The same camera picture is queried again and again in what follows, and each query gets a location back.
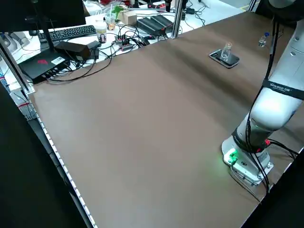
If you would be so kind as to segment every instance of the white floor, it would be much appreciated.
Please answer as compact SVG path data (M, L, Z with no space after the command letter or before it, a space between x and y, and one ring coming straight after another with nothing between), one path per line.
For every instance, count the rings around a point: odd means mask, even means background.
M221 1L237 8L246 8L245 6L248 6L250 2L250 0L221 0Z

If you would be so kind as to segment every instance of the small glass bottle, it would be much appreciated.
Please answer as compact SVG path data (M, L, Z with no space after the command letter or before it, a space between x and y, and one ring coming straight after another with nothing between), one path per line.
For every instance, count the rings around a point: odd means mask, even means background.
M221 53L220 56L223 59L228 58L229 55L230 55L231 49L232 49L232 44L230 42L226 43L226 45L224 46L224 48L223 48L222 53Z
M258 41L258 46L259 47L265 47L265 45L266 45L266 40L267 40L267 37L269 37L269 32L266 32L265 34L264 34L264 36L262 36L261 38L260 38L260 40Z

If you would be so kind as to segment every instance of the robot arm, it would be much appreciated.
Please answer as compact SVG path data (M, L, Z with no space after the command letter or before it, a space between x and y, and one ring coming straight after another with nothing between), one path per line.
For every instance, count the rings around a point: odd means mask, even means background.
M270 83L280 88L293 88L304 91L304 0L269 0L270 9L285 20L296 20L297 27L283 52L271 77ZM302 103L295 98L275 89L264 87L256 99L250 114L250 144L254 148L262 148L265 140L281 129L293 116ZM259 184L263 179L255 158L250 156L246 146L246 125L248 115L233 134L222 144L224 162L253 184ZM231 153L238 160L234 164ZM265 150L256 153L266 174L273 168L270 157Z

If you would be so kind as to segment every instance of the white desk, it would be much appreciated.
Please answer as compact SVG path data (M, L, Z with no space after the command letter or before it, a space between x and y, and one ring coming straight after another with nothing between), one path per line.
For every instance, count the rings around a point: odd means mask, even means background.
M195 10L199 10L201 7L204 6L202 3L199 3L197 0L192 0L191 2L193 3L191 8L194 8ZM160 1L160 2L155 2L154 4L157 5L160 3L164 3L164 2ZM213 0L210 8L205 8L203 13L200 15L200 17L206 21L205 25L208 25L210 23L237 15L242 12L244 12L244 11L241 9L232 7L219 0ZM141 10L141 11L138 11L137 13L138 13L138 18L142 18L144 16L141 16L141 15L148 15L148 14L153 14L153 13L157 14L158 12L151 11L151 10L147 10L147 11ZM174 15L175 15L174 13L162 13L162 15L165 16L167 19L174 21ZM100 15L86 17L86 19L85 19L86 24L94 25L95 20L98 17L100 17ZM194 29L197 29L202 26L202 22L200 19L195 18L195 15L189 15L189 14L186 15L185 21L181 21L181 23L180 23L180 26L182 28L181 30L183 33L192 30L192 28L189 27L187 24L190 25L191 27L193 27ZM114 34L118 34L118 31L119 31L119 28L117 26L113 31L107 31L107 33L108 33L107 34L107 43L103 44L101 46L101 48L109 47L111 45L111 43L114 41L114 36L115 36ZM130 29L123 28L121 32L124 34L127 31L130 31ZM30 35L28 32L25 32L25 34L28 38L30 38ZM75 38L75 39L70 40L70 42L74 42L74 43L78 43L78 44L88 44L94 40L97 40L96 36ZM157 42L157 39L150 40L150 43L155 43L155 42ZM26 45L23 49L19 49L19 48L20 48L20 46L18 46L18 50L13 53L13 57L15 58L15 60L18 60L17 63L23 62L26 59L28 59L40 52L40 42L39 42L38 37L37 36L33 37L31 39L30 43L28 45ZM111 50L109 48L104 49L103 52L105 52L108 55L111 54ZM119 55L122 53L123 53L122 51L118 51L116 54ZM104 60L104 58L105 57L103 55L100 55L97 62ZM0 62L0 67L2 68L3 72L6 72L8 69L8 67L4 61ZM8 84L10 85L9 88L11 89L11 91L20 89L20 85L17 83L14 75L11 73L10 70L8 70L8 72L6 73L5 78L8 82Z

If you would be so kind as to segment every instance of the plastic cup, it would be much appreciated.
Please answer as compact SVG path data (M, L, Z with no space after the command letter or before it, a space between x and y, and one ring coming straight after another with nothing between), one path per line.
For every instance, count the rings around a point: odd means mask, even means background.
M107 13L105 16L105 22L106 27L108 30L114 30L115 29L115 19L116 15L114 13Z
M104 20L96 20L94 27L96 29L98 41L104 44L106 42L106 23Z

